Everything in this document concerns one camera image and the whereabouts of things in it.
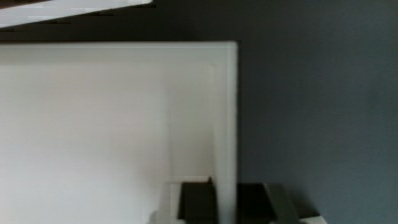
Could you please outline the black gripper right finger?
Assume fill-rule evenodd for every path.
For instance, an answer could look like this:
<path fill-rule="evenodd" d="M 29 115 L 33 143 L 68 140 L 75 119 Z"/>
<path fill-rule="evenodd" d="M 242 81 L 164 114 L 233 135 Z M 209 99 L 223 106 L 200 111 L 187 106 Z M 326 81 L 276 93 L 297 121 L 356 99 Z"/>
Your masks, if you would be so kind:
<path fill-rule="evenodd" d="M 239 185 L 239 224 L 301 224 L 296 206 L 280 184 Z"/>

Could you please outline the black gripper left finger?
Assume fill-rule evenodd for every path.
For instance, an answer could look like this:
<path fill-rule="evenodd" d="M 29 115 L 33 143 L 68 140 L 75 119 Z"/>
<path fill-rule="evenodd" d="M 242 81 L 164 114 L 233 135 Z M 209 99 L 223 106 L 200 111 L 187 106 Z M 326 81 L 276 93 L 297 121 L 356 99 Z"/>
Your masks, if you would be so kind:
<path fill-rule="evenodd" d="M 185 224 L 217 224 L 217 194 L 210 182 L 182 185 L 178 219 Z"/>

